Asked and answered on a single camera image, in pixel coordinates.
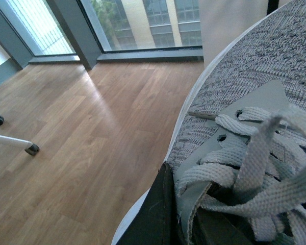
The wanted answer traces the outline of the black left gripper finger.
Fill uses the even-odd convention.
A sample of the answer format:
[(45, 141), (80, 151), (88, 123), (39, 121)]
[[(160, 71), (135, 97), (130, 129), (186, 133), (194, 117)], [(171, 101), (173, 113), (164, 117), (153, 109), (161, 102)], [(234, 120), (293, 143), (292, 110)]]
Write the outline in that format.
[(143, 205), (117, 244), (178, 244), (174, 181), (162, 164)]

